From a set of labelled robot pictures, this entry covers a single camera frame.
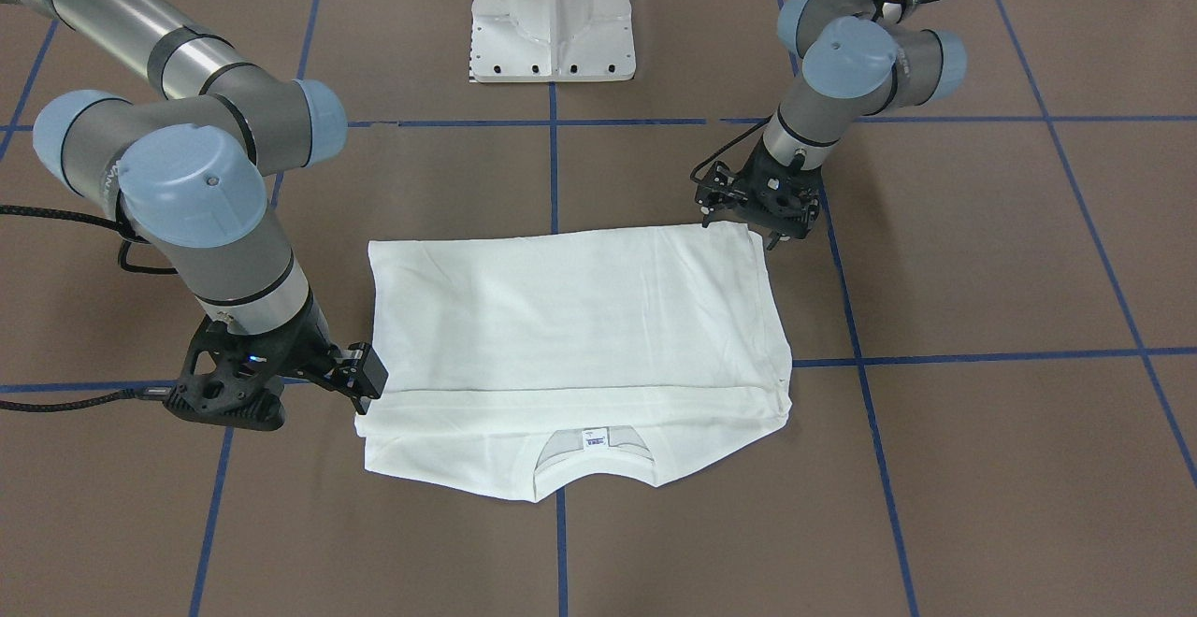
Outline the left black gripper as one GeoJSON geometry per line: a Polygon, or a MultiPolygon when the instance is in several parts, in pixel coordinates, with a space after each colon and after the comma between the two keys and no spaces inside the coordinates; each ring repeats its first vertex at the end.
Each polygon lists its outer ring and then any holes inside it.
{"type": "Polygon", "coordinates": [[[824,179],[819,168],[804,169],[802,157],[783,165],[764,145],[757,145],[745,162],[743,179],[751,194],[743,214],[735,207],[703,208],[701,228],[747,222],[767,228],[771,232],[765,238],[765,252],[790,238],[808,237],[821,208],[824,179]]]}

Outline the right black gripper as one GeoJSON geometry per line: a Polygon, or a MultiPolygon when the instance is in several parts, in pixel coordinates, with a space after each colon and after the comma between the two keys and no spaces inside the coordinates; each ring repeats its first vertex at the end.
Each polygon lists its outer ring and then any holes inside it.
{"type": "Polygon", "coordinates": [[[389,371],[370,343],[341,349],[332,340],[324,311],[309,294],[300,311],[282,327],[253,341],[253,371],[302,379],[345,395],[356,415],[367,415],[385,391],[389,371]]]}

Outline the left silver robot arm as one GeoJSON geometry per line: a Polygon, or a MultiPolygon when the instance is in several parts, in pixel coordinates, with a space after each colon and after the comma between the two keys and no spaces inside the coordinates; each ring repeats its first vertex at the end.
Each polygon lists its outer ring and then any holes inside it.
{"type": "Polygon", "coordinates": [[[824,165],[856,119],[953,93],[970,56],[958,35],[903,29],[941,0],[786,0],[774,32],[800,73],[745,167],[717,155],[692,173],[701,220],[729,212],[768,230],[767,242],[806,238],[822,207],[824,165]]]}

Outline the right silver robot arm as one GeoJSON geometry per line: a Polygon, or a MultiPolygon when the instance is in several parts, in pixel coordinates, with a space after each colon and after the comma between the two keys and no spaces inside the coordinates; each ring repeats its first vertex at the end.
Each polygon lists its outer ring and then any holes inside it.
{"type": "Polygon", "coordinates": [[[273,431],[285,379],[345,395],[364,415],[385,365],[367,343],[338,346],[266,179],[341,153],[336,93],[282,80],[166,0],[4,0],[60,22],[140,73],[159,99],[79,90],[35,119],[35,153],[103,214],[124,246],[153,246],[205,316],[166,386],[117,391],[71,409],[142,399],[180,421],[273,431]]]}

